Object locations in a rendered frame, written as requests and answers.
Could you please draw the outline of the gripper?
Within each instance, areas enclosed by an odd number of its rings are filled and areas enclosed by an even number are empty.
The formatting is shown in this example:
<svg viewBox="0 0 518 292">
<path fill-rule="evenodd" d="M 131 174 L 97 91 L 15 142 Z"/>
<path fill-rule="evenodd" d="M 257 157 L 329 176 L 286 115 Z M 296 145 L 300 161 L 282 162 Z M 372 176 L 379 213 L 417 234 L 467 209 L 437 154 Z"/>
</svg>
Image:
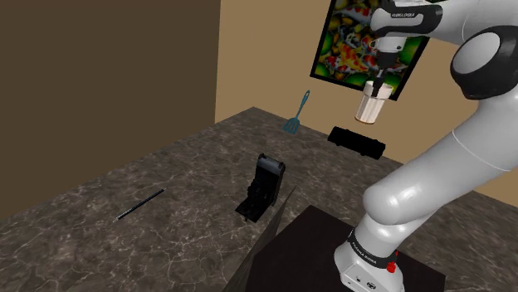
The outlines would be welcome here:
<svg viewBox="0 0 518 292">
<path fill-rule="evenodd" d="M 377 97 L 380 88 L 384 83 L 384 71 L 388 68 L 393 67 L 396 64 L 396 53 L 395 52 L 386 52 L 386 51 L 377 51 L 377 65 L 379 67 L 379 72 L 377 73 L 374 81 L 373 81 L 373 89 L 372 89 L 372 97 Z"/>
</svg>

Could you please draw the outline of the white ribbed cup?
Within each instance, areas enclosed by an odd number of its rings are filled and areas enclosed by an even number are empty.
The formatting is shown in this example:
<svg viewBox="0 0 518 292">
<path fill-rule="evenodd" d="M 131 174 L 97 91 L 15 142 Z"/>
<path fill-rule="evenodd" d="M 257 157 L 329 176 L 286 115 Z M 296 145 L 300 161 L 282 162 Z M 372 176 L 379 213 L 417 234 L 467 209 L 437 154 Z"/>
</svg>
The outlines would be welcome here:
<svg viewBox="0 0 518 292">
<path fill-rule="evenodd" d="M 392 94 L 393 87 L 383 83 L 376 96 L 373 96 L 374 82 L 369 80 L 365 83 L 362 100 L 355 114 L 355 119 L 364 124 L 374 124 L 379 113 Z"/>
</svg>

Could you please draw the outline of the black long box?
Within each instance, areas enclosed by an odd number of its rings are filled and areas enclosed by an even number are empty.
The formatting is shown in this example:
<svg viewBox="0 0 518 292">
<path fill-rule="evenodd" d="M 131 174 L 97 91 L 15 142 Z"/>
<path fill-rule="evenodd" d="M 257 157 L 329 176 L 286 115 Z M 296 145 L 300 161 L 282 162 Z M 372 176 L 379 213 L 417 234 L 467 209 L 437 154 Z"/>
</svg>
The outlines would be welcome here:
<svg viewBox="0 0 518 292">
<path fill-rule="evenodd" d="M 386 149 L 386 145 L 377 139 L 372 139 L 348 129 L 335 126 L 327 140 L 336 146 L 342 146 L 373 159 L 380 159 Z"/>
</svg>

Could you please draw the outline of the teal spatula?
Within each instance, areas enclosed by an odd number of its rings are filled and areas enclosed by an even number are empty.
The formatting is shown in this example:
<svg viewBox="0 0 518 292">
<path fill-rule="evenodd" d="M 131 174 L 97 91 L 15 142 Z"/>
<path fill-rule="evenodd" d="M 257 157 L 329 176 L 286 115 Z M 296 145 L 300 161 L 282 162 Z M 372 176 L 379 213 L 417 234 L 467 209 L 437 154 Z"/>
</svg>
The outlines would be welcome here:
<svg viewBox="0 0 518 292">
<path fill-rule="evenodd" d="M 284 126 L 282 127 L 282 129 L 284 131 L 286 131 L 287 133 L 289 134 L 295 134 L 298 130 L 298 127 L 300 126 L 300 120 L 299 120 L 299 116 L 301 114 L 301 111 L 303 110 L 304 108 L 304 105 L 306 103 L 306 101 L 308 100 L 310 96 L 310 91 L 307 90 L 301 100 L 301 104 L 300 104 L 300 107 L 299 109 L 297 110 L 297 113 L 294 117 L 292 118 L 289 118 L 286 123 L 284 124 Z"/>
</svg>

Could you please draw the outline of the black coffee machine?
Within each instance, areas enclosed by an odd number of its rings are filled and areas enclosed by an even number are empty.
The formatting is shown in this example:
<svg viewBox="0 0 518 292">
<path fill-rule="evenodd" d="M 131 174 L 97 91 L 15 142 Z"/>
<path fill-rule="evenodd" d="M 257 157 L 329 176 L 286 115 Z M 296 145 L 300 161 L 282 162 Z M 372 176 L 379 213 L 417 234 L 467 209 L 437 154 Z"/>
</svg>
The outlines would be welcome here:
<svg viewBox="0 0 518 292">
<path fill-rule="evenodd" d="M 286 165 L 261 153 L 258 156 L 255 176 L 247 188 L 247 198 L 235 211 L 246 221 L 257 222 L 268 207 L 276 204 Z"/>
</svg>

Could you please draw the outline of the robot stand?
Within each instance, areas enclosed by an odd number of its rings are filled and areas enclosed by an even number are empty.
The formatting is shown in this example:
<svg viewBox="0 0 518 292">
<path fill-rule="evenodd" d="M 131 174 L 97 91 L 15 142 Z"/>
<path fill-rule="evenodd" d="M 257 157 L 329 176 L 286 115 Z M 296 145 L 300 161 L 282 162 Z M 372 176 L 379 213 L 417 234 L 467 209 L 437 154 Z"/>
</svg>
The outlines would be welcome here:
<svg viewBox="0 0 518 292">
<path fill-rule="evenodd" d="M 340 281 L 334 252 L 353 227 L 317 207 L 307 207 L 255 256 L 245 292 L 354 292 Z M 446 276 L 398 253 L 404 292 L 445 292 Z M 352 285 L 382 292 L 367 275 L 353 274 Z"/>
</svg>

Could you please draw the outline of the black pen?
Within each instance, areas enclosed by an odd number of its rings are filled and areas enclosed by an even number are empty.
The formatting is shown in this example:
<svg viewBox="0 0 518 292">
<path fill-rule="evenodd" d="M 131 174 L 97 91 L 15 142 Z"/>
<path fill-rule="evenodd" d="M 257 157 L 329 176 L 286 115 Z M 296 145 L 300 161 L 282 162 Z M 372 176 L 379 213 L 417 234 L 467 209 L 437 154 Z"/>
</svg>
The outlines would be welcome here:
<svg viewBox="0 0 518 292">
<path fill-rule="evenodd" d="M 167 190 L 167 187 L 164 187 L 162 189 L 160 189 L 159 191 L 157 191 L 156 193 L 154 193 L 153 195 L 145 198 L 143 201 L 139 202 L 138 204 L 136 204 L 135 206 L 131 207 L 130 209 L 126 210 L 125 212 L 119 214 L 117 217 L 115 217 L 115 219 L 112 221 L 112 222 L 117 222 L 119 220 L 121 220 L 122 218 L 126 217 L 127 215 L 129 215 L 131 212 L 134 212 L 135 210 L 137 210 L 138 208 L 142 207 L 145 203 L 149 202 L 150 200 L 154 199 L 155 197 L 157 197 L 159 194 L 165 192 Z"/>
</svg>

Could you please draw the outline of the colourful fish wall picture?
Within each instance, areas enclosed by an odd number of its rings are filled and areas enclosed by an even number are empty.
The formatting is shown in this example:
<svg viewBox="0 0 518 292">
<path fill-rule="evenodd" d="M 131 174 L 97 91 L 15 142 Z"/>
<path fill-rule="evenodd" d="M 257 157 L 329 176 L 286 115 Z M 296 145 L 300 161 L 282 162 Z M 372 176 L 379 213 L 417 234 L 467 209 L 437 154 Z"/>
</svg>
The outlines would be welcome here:
<svg viewBox="0 0 518 292">
<path fill-rule="evenodd" d="M 381 1 L 331 0 L 311 77 L 354 90 L 375 78 L 379 66 L 369 24 Z M 387 69 L 384 82 L 393 87 L 391 100 L 400 96 L 427 43 L 425 36 L 409 37 L 394 66 Z"/>
</svg>

